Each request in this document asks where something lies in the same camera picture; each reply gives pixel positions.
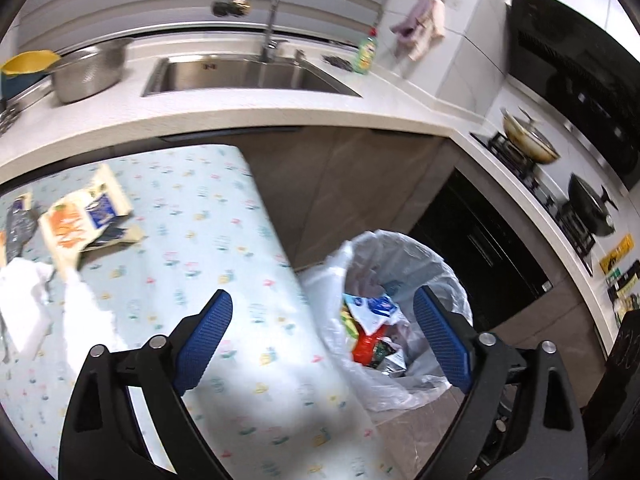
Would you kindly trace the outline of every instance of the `range hood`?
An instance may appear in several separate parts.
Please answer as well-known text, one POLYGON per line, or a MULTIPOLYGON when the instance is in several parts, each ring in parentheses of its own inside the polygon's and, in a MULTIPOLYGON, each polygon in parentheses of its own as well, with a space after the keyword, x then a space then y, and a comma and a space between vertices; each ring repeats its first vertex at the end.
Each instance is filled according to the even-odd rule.
POLYGON ((510 32, 510 74, 567 118, 621 191, 631 190, 640 180, 640 62, 558 0, 513 0, 510 32))

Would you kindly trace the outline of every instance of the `trash can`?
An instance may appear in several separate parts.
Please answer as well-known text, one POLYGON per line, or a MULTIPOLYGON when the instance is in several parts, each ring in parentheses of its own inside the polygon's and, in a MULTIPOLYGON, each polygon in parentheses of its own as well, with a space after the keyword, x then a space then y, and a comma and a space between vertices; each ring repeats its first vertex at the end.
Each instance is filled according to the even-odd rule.
POLYGON ((400 233, 365 232, 298 277, 322 341, 370 412, 419 408, 450 387, 415 319, 414 293, 427 285, 447 310, 470 324, 471 307, 453 270, 430 248, 400 233), (363 298, 386 294, 400 307, 406 318, 400 329, 407 363, 403 377, 354 362, 340 320, 343 293, 363 298))

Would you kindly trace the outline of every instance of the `wok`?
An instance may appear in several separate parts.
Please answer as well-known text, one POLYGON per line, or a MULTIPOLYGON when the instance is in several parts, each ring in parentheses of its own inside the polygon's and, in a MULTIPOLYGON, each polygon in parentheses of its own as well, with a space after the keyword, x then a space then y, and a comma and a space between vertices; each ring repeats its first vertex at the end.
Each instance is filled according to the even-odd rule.
POLYGON ((507 138, 515 144, 525 155, 538 164, 551 164, 560 158, 551 142, 533 125, 534 120, 522 108, 520 111, 527 116, 527 121, 512 116, 506 108, 501 108, 502 126, 507 138))
POLYGON ((569 202, 585 227, 596 236, 609 236, 615 231, 606 203, 610 203, 616 211, 618 207, 610 199, 604 186, 602 194, 598 195, 587 181, 572 173, 569 180, 569 202))

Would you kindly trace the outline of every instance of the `metal screw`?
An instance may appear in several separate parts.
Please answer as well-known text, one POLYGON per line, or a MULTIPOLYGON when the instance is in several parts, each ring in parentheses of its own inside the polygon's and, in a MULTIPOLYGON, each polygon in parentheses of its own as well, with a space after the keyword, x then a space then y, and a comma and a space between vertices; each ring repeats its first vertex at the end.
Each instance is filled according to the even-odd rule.
POLYGON ((484 346, 493 346, 495 345, 495 335, 490 334, 488 332, 482 332, 478 339, 484 346))
POLYGON ((149 340, 149 346, 151 348, 162 348, 166 343, 166 338, 163 335, 155 335, 149 340))
POLYGON ((91 350, 89 350, 89 355, 91 357, 100 357, 103 353, 104 353, 104 346, 103 345, 92 346, 91 350))
POLYGON ((548 354, 555 354, 557 350, 556 345, 554 345, 551 341, 543 341, 542 349, 548 354))

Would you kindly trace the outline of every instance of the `red packaging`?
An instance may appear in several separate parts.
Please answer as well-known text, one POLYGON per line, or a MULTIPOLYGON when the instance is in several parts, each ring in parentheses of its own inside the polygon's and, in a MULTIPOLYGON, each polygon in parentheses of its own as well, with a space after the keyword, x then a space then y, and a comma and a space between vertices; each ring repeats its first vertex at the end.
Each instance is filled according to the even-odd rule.
POLYGON ((356 346, 351 352, 351 354, 353 355, 353 360, 363 366, 369 366, 371 360, 373 359, 373 349, 375 348, 376 343, 385 336, 387 328, 387 325, 383 325, 373 334, 366 335, 362 331, 360 326, 358 326, 358 332, 360 336, 358 338, 356 346))

